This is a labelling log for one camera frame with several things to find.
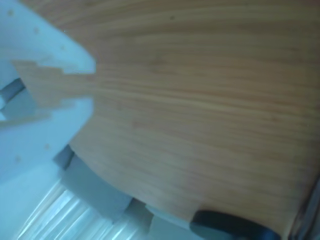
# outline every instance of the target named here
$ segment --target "wood grain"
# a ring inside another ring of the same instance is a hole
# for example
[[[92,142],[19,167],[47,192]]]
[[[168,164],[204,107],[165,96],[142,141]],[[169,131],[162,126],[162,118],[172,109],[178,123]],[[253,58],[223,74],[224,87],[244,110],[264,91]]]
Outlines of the wood grain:
[[[299,0],[23,0],[97,59],[16,67],[40,105],[92,95],[71,146],[183,219],[213,209],[285,235],[319,173],[320,8]]]

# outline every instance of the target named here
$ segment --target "white foam block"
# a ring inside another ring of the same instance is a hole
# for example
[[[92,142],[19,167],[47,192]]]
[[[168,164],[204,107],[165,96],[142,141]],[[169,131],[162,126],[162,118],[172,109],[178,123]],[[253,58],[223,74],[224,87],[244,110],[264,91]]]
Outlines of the white foam block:
[[[61,182],[102,216],[113,221],[122,216],[132,200],[131,196],[114,188],[97,176],[76,155],[72,158]]]

